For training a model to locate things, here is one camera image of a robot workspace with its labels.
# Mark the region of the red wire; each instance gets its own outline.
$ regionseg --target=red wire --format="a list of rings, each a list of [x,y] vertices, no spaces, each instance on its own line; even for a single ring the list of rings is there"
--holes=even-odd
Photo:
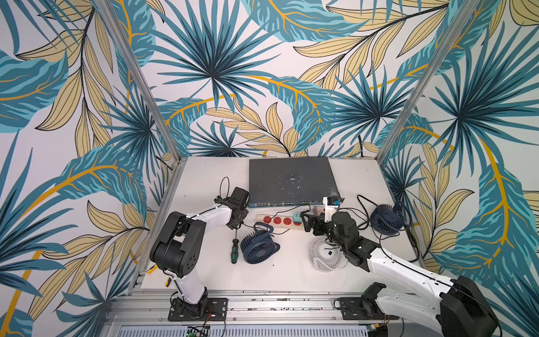
[[[206,329],[206,323],[208,323],[208,320],[210,319],[210,316],[211,316],[211,307],[210,307],[210,313],[208,314],[208,318],[206,318],[206,322],[204,322],[204,325],[202,326],[202,329]]]

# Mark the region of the power strip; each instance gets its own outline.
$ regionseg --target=power strip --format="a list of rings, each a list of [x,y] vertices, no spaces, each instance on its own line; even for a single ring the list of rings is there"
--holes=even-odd
[[[268,214],[259,214],[257,215],[257,222],[264,222],[268,225],[273,226],[274,228],[286,228],[286,229],[301,229],[305,230],[303,227],[303,222],[295,222],[294,216],[290,215],[273,215]]]

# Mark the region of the small fan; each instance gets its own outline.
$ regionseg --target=small fan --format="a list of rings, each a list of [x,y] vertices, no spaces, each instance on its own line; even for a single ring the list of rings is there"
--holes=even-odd
[[[310,245],[309,260],[313,268],[323,272],[344,268],[345,265],[340,267],[346,260],[341,249],[328,244],[326,240],[325,236],[317,236]]]
[[[257,226],[266,227],[268,230],[258,229]],[[247,263],[256,264],[265,261],[279,250],[279,244],[273,242],[272,233],[272,226],[263,222],[254,224],[254,232],[247,235],[240,245],[243,258]]]
[[[395,235],[404,226],[404,216],[400,208],[382,204],[370,216],[372,228],[384,235]]]

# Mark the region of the green screwdriver handle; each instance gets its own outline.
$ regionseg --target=green screwdriver handle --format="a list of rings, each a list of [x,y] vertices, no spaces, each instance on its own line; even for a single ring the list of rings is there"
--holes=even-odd
[[[238,239],[232,240],[232,253],[230,254],[230,257],[232,259],[232,263],[235,264],[238,261]]]

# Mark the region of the screwdriver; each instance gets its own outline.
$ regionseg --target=screwdriver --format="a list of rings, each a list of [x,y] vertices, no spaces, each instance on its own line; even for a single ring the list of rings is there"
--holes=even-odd
[[[238,230],[236,230],[236,237],[232,240],[232,253],[230,254],[233,264],[238,261],[238,242]]]

